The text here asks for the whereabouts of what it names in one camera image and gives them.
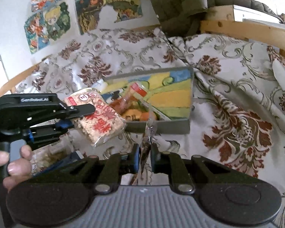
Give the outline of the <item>person's left hand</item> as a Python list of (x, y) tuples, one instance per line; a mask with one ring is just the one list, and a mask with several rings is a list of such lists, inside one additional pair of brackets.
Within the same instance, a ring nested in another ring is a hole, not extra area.
[[(31, 147), (29, 145), (23, 145), (19, 152), (21, 157), (8, 164), (7, 172), (9, 173), (9, 176), (3, 180), (3, 185), (8, 191), (32, 176), (32, 165), (30, 162), (32, 159)], [(8, 163), (9, 159), (9, 153), (0, 151), (0, 166)]]

